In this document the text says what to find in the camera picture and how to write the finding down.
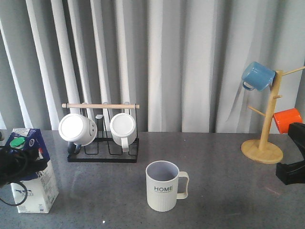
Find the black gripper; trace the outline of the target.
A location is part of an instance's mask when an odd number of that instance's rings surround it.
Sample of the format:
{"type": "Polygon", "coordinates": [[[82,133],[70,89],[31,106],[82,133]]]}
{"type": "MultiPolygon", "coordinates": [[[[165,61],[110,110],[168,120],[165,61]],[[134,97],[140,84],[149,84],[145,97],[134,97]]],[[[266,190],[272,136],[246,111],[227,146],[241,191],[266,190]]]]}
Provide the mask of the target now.
{"type": "MultiPolygon", "coordinates": [[[[288,128],[288,135],[300,150],[303,158],[305,157],[305,124],[291,123],[288,128]]],[[[285,184],[304,184],[305,183],[305,161],[292,164],[276,164],[275,175],[285,184]]]]}
{"type": "Polygon", "coordinates": [[[39,159],[38,149],[21,150],[0,147],[0,186],[23,180],[47,167],[47,159],[39,159]]]}

